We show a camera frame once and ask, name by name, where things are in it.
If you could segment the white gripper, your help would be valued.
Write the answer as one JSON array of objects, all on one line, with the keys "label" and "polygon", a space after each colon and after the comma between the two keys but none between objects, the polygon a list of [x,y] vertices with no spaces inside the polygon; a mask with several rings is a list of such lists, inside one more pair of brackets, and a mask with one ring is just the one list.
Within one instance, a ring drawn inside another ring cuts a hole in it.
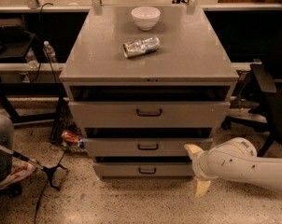
[{"label": "white gripper", "polygon": [[186,144],[184,148],[192,160],[192,170],[196,176],[193,182],[194,196],[203,197],[210,187],[210,180],[216,179],[217,176],[208,167],[206,151],[194,144]]}]

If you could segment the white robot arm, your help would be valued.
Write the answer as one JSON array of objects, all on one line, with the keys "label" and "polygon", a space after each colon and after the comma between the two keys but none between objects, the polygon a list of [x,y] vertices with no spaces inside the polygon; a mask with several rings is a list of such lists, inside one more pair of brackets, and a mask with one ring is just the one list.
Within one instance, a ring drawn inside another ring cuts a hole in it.
[{"label": "white robot arm", "polygon": [[208,150],[194,144],[184,148],[194,172],[195,197],[204,196],[217,178],[282,192],[282,158],[258,157],[256,148],[245,138],[236,137]]}]

